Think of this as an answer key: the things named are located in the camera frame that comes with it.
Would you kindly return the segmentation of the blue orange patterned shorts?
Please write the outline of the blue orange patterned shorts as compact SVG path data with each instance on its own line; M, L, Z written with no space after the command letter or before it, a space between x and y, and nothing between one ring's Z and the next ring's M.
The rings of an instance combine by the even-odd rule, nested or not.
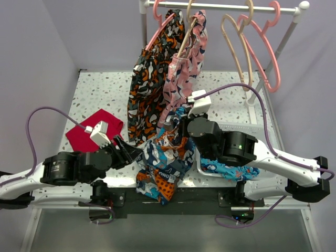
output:
M164 126L143 146L135 191L166 205L172 199L179 181L195 160L195 144L182 133L182 119L190 107L171 110Z

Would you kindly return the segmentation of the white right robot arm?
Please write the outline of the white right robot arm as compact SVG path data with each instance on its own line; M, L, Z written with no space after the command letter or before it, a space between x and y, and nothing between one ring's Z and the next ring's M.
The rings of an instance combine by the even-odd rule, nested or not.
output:
M261 181L239 182L234 193L234 201L239 206L274 196L317 203L330 195L330 180L321 177L329 171L325 157L308 159L273 149L269 141L263 142L240 131L224 131L206 116L185 115L181 128L205 159L275 174Z

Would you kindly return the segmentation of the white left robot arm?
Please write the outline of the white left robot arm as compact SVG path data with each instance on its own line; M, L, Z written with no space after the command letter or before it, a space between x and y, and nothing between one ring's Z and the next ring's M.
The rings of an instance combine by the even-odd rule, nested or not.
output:
M25 209L31 203L48 201L77 201L81 206L109 206L112 193L103 181L107 172L132 164L142 154L142 149L115 136L113 143L94 152L59 152L28 172L1 172L1 208ZM46 194L52 187L74 187L77 184L90 185L91 194L86 195L83 189L57 196Z

